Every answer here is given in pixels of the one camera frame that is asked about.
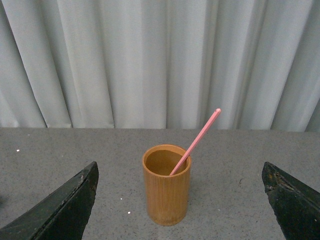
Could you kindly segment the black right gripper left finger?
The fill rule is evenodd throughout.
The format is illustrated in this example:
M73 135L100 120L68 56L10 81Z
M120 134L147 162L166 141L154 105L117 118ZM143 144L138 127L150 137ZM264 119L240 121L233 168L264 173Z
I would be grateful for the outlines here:
M94 161L29 211L0 230L2 240L80 240L99 180Z

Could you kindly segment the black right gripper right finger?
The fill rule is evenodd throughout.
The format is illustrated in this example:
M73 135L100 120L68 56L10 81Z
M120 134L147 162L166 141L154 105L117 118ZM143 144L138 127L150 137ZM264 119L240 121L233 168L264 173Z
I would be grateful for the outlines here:
M285 239L318 240L320 193L270 162L264 163L261 177Z

